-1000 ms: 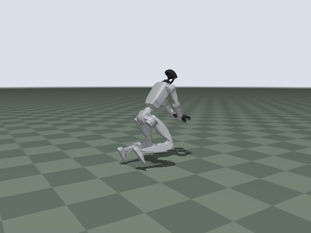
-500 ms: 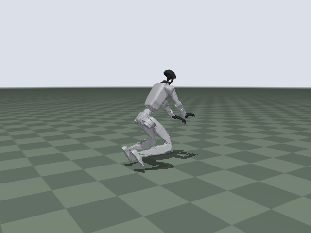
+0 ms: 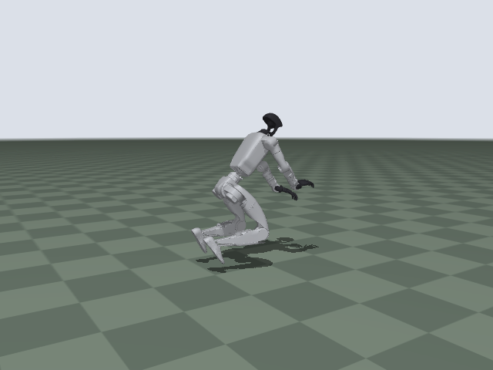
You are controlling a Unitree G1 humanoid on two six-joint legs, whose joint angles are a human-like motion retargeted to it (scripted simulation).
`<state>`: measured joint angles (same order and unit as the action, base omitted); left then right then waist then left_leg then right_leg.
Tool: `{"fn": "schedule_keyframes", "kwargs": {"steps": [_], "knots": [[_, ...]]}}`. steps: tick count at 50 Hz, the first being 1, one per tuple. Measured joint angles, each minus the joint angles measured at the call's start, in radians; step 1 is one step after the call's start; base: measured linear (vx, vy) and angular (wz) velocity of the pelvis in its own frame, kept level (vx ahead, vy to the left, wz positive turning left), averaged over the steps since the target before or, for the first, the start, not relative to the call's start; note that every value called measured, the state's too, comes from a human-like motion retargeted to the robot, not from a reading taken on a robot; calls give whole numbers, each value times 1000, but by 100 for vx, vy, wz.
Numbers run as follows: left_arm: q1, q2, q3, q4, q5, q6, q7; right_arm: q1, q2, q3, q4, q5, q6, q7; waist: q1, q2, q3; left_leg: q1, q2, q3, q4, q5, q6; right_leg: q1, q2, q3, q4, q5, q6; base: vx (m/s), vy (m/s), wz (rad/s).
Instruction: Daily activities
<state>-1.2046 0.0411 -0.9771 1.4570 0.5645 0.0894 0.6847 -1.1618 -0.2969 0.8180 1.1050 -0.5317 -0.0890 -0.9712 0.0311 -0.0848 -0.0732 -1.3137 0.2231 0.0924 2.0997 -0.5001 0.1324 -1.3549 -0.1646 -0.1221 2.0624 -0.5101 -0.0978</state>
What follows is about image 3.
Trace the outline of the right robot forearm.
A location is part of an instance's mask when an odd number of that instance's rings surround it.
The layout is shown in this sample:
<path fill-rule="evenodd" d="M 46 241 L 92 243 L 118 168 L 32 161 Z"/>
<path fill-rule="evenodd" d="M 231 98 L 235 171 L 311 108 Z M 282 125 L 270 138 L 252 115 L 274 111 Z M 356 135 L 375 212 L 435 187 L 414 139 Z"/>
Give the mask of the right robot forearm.
<path fill-rule="evenodd" d="M 295 177 L 294 172 L 292 171 L 292 169 L 290 167 L 290 164 L 287 161 L 286 161 L 286 163 L 287 163 L 288 167 L 290 168 L 290 170 L 288 170 L 283 175 L 285 176 L 285 178 L 287 178 L 287 181 L 288 181 L 288 183 L 290 185 L 290 188 L 292 190 L 297 190 L 296 189 L 296 186 L 297 186 L 297 184 L 299 184 L 298 181 L 297 181 L 297 178 Z"/>

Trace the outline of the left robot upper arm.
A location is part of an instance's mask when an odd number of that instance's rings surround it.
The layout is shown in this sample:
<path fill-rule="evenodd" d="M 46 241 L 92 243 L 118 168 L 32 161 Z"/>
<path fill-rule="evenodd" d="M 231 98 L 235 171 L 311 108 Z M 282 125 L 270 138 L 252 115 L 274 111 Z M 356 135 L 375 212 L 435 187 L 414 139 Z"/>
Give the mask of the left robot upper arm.
<path fill-rule="evenodd" d="M 266 169 L 268 168 L 268 163 L 266 161 L 261 161 L 261 163 L 259 164 L 259 166 L 257 167 L 257 170 L 259 172 L 263 172 L 265 171 Z"/>

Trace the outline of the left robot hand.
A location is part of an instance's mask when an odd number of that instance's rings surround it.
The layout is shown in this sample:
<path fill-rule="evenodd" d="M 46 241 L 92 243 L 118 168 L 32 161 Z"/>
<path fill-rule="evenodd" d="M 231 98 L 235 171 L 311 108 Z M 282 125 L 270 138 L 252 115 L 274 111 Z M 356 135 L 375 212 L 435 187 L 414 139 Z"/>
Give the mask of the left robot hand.
<path fill-rule="evenodd" d="M 279 186 L 275 186 L 275 190 L 276 191 L 279 191 L 279 193 L 281 193 L 282 191 L 285 192 L 285 193 L 289 193 L 289 194 L 291 194 L 292 199 L 294 198 L 294 199 L 297 200 L 297 195 L 294 192 L 292 192 L 291 190 L 289 190 L 289 189 L 287 189 L 287 188 L 285 188 L 285 187 L 283 187 L 281 185 L 280 185 L 280 187 Z"/>

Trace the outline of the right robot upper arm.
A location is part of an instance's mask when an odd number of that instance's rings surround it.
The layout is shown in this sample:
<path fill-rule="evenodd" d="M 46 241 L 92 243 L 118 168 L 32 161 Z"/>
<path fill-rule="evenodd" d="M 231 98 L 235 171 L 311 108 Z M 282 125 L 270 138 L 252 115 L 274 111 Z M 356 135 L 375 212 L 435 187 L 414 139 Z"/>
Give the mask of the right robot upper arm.
<path fill-rule="evenodd" d="M 265 136 L 261 139 L 265 149 L 269 150 L 273 155 L 273 158 L 278 162 L 278 169 L 281 173 L 286 173 L 290 168 L 288 167 L 284 155 L 279 147 L 279 142 L 274 136 Z"/>

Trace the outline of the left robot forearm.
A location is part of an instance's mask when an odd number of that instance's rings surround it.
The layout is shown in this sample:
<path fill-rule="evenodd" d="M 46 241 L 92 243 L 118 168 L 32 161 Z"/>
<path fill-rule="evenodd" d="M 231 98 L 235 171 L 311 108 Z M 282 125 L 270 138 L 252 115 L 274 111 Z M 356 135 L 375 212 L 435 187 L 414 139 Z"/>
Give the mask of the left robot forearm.
<path fill-rule="evenodd" d="M 276 191 L 275 190 L 275 186 L 279 186 L 279 184 L 277 184 L 277 181 L 276 179 L 274 178 L 274 176 L 272 175 L 271 171 L 270 171 L 270 168 L 268 166 L 268 168 L 263 172 L 262 176 L 266 179 L 266 181 L 268 182 L 268 184 L 271 186 L 271 189 L 273 192 L 279 192 L 279 191 Z"/>

